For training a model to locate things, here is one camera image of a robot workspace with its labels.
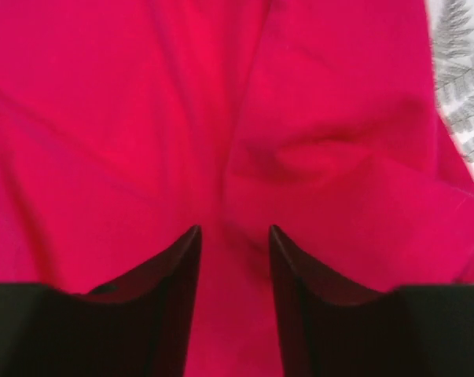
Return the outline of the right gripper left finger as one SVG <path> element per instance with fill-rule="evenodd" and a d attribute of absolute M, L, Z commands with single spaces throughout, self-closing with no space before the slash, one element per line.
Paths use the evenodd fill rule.
<path fill-rule="evenodd" d="M 202 233 L 87 294 L 0 284 L 0 376 L 181 376 Z"/>

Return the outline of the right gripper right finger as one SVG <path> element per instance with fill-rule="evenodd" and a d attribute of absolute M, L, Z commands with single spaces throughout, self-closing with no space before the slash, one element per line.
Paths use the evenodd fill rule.
<path fill-rule="evenodd" d="M 269 231 L 287 376 L 474 376 L 474 284 L 380 293 Z"/>

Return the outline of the magenta t shirt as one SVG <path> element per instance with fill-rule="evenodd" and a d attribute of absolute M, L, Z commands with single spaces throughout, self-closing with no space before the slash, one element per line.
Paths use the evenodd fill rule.
<path fill-rule="evenodd" d="M 186 374 L 278 376 L 267 233 L 378 291 L 474 283 L 423 1 L 0 1 L 0 282 L 83 292 L 191 225 Z"/>

